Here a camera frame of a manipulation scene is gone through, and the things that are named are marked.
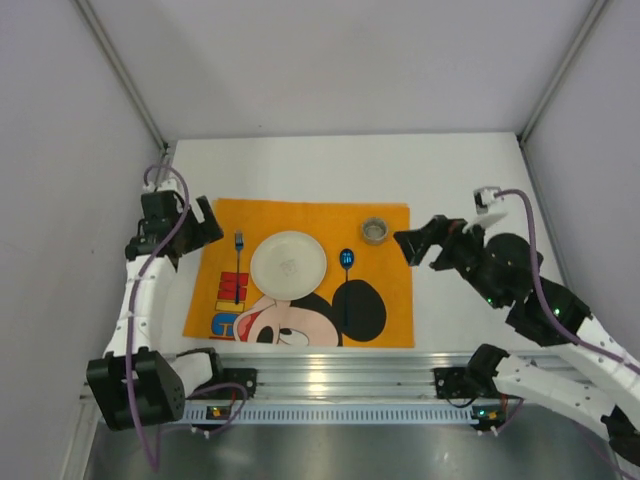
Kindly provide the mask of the blue metallic fork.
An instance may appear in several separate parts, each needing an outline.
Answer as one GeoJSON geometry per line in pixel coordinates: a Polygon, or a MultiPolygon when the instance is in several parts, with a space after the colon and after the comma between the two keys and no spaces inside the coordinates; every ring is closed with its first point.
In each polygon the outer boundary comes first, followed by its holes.
{"type": "Polygon", "coordinates": [[[241,276],[241,252],[244,249],[244,236],[241,230],[237,230],[234,233],[234,246],[236,252],[236,276],[235,276],[235,296],[234,303],[238,305],[240,303],[240,276],[241,276]]]}

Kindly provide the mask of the small metal cup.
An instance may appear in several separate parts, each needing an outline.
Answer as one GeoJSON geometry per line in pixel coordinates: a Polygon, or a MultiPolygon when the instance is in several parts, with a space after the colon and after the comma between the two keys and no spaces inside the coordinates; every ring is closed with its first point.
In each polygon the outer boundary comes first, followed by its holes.
{"type": "Polygon", "coordinates": [[[367,218],[361,225],[362,239],[368,245],[382,245],[388,238],[388,235],[388,224],[380,217],[367,218]]]}

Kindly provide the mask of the white round plate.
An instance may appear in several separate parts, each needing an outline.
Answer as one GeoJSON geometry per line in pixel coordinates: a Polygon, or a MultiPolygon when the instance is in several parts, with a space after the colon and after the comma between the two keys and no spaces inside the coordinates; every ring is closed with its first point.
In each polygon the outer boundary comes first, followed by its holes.
{"type": "Polygon", "coordinates": [[[313,293],[327,272],[320,243],[299,231],[282,231],[262,241],[252,255],[250,275],[256,288],[276,301],[293,301],[313,293]]]}

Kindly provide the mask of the orange Mickey Mouse placemat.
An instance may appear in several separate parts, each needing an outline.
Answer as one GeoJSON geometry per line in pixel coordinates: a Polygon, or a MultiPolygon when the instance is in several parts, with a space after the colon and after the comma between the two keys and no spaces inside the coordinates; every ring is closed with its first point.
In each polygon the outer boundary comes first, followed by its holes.
{"type": "Polygon", "coordinates": [[[408,228],[408,206],[219,199],[214,212],[225,237],[204,249],[184,336],[295,347],[413,347],[412,273],[391,239],[393,233],[408,228]],[[388,224],[389,235],[382,245],[371,246],[362,239],[361,225],[370,217],[388,224]],[[234,303],[237,230],[244,236],[238,305],[234,303]],[[311,235],[328,261],[320,286],[293,301],[265,296],[250,275],[256,248],[282,231],[311,235]],[[344,248],[355,254],[349,271],[347,327],[343,325],[345,274],[339,263],[344,248]]]}

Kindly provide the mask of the blue metallic spoon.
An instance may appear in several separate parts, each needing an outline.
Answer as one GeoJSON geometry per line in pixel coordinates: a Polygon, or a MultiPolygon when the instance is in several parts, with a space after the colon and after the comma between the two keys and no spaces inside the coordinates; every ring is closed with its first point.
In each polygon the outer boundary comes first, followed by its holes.
{"type": "Polygon", "coordinates": [[[349,271],[352,269],[355,263],[355,254],[350,248],[344,248],[339,255],[339,263],[344,270],[345,281],[344,286],[344,320],[343,325],[347,327],[349,325],[349,271]]]}

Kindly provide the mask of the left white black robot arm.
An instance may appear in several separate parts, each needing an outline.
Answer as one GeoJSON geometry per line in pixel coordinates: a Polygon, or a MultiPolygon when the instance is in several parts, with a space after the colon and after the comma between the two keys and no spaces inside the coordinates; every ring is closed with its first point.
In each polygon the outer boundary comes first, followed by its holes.
{"type": "Polygon", "coordinates": [[[88,362],[86,379],[113,431],[182,418],[186,399],[221,378],[212,348],[196,348],[169,361],[157,348],[165,304],[180,259],[223,238],[208,199],[189,200],[173,188],[144,193],[143,217],[125,247],[126,284],[119,317],[104,354],[88,362]]]}

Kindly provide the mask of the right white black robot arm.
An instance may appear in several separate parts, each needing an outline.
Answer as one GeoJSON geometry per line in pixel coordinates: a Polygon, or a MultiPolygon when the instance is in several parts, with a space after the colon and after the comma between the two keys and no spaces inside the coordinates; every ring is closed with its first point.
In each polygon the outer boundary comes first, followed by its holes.
{"type": "Polygon", "coordinates": [[[639,363],[566,287],[543,279],[535,292],[530,246],[513,233],[485,236],[479,225],[434,216],[416,230],[396,232],[407,263],[421,263],[430,247],[441,251],[430,267],[454,270],[494,309],[506,308],[517,334],[552,352],[589,384],[541,370],[490,344],[477,348],[465,368],[476,395],[520,397],[559,413],[608,442],[627,461],[639,462],[639,363]]]}

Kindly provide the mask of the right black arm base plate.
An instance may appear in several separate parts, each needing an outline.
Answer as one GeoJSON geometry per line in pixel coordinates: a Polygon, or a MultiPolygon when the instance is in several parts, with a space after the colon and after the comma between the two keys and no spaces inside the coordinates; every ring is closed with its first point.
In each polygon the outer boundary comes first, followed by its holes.
{"type": "Polygon", "coordinates": [[[465,367],[439,367],[433,370],[436,397],[442,400],[500,399],[499,392],[489,381],[496,368],[472,369],[465,367]]]}

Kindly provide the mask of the left aluminium frame post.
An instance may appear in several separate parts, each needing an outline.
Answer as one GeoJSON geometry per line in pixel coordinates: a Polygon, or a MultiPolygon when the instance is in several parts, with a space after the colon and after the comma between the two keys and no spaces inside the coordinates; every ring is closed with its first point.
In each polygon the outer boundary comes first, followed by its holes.
{"type": "Polygon", "coordinates": [[[146,131],[153,140],[153,143],[161,154],[165,154],[169,150],[169,142],[165,139],[157,122],[154,120],[129,69],[121,58],[92,2],[88,0],[72,0],[71,4],[86,25],[107,65],[115,75],[120,88],[128,98],[146,131]]]}

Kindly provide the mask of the aluminium frame post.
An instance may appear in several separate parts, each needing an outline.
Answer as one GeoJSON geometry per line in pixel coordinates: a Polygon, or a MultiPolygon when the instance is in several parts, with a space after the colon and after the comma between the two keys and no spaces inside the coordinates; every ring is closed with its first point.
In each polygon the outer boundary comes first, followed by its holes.
{"type": "Polygon", "coordinates": [[[534,103],[533,109],[528,115],[524,126],[516,135],[520,148],[526,147],[532,134],[541,123],[564,83],[570,77],[573,68],[590,39],[613,4],[614,2],[611,0],[595,0],[590,2],[586,14],[580,21],[575,32],[571,35],[569,43],[562,51],[559,62],[554,67],[541,95],[534,103]]]}
{"type": "Polygon", "coordinates": [[[128,98],[146,131],[153,140],[153,143],[161,154],[165,154],[169,150],[169,142],[165,139],[157,122],[154,120],[129,69],[121,58],[92,2],[88,0],[72,0],[71,4],[86,25],[107,65],[115,75],[120,88],[128,98]]]}

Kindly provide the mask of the aluminium mounting rail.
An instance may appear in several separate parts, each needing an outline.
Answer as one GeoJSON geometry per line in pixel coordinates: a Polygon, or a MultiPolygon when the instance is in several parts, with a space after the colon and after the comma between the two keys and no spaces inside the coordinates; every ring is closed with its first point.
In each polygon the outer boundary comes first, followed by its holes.
{"type": "Polygon", "coordinates": [[[329,353],[224,354],[204,350],[167,360],[144,352],[125,370],[122,358],[90,361],[86,384],[95,398],[122,406],[132,390],[143,405],[175,402],[193,394],[224,368],[254,368],[258,384],[253,398],[239,386],[243,398],[260,401],[411,401],[436,397],[433,370],[465,367],[465,353],[329,353]]]}

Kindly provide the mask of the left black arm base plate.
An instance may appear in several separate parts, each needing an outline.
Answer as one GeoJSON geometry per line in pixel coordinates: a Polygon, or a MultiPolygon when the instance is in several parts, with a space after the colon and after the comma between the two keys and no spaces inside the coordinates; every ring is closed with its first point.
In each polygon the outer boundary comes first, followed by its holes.
{"type": "Polygon", "coordinates": [[[224,368],[222,372],[197,387],[191,399],[241,400],[239,386],[243,387],[249,398],[253,398],[257,388],[258,371],[254,368],[224,368]]]}

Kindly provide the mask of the right aluminium frame post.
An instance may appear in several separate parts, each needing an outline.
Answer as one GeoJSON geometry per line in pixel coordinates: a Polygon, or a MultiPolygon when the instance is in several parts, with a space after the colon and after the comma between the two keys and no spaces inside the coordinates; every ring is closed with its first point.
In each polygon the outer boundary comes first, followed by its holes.
{"type": "Polygon", "coordinates": [[[526,147],[532,134],[541,123],[564,83],[570,77],[573,68],[590,39],[613,4],[614,2],[611,0],[595,0],[590,2],[586,14],[580,21],[575,32],[571,35],[569,43],[562,51],[559,62],[554,67],[541,95],[534,103],[533,109],[528,115],[524,126],[516,135],[520,148],[526,147]]]}

